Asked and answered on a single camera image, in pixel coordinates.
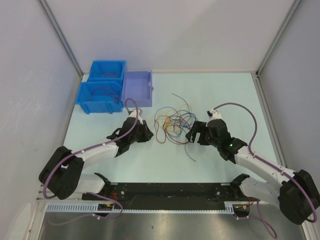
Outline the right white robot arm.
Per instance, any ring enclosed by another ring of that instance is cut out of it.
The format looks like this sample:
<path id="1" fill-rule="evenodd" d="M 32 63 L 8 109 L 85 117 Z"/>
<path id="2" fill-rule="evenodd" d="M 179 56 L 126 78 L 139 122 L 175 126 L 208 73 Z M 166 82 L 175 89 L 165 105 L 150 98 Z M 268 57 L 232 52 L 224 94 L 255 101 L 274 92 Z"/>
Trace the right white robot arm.
<path id="1" fill-rule="evenodd" d="M 246 142 L 231 136 L 222 119 L 195 121 L 185 137 L 191 143 L 215 147 L 225 161 L 242 166 L 264 180 L 242 176 L 239 183 L 230 188 L 235 200 L 253 197 L 267 202 L 296 225 L 309 221 L 310 215 L 313 215 L 312 222 L 317 221 L 320 193 L 307 171 L 294 171 L 251 153 Z"/>

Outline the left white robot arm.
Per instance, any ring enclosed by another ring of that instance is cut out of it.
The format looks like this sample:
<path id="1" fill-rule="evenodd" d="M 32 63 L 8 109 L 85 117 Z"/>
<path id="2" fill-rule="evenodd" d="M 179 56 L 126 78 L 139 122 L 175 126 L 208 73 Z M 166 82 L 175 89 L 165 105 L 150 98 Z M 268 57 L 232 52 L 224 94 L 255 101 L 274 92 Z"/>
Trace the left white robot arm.
<path id="1" fill-rule="evenodd" d="M 154 134 L 145 120 L 127 117 L 122 127 L 117 128 L 94 148 L 86 148 L 73 153 L 65 146 L 58 147 L 39 174 L 39 181 L 60 200 L 72 194 L 93 193 L 98 199 L 110 196 L 110 181 L 100 173 L 84 174 L 83 170 L 100 161 L 116 158 L 127 152 L 134 143 L 145 143 Z"/>

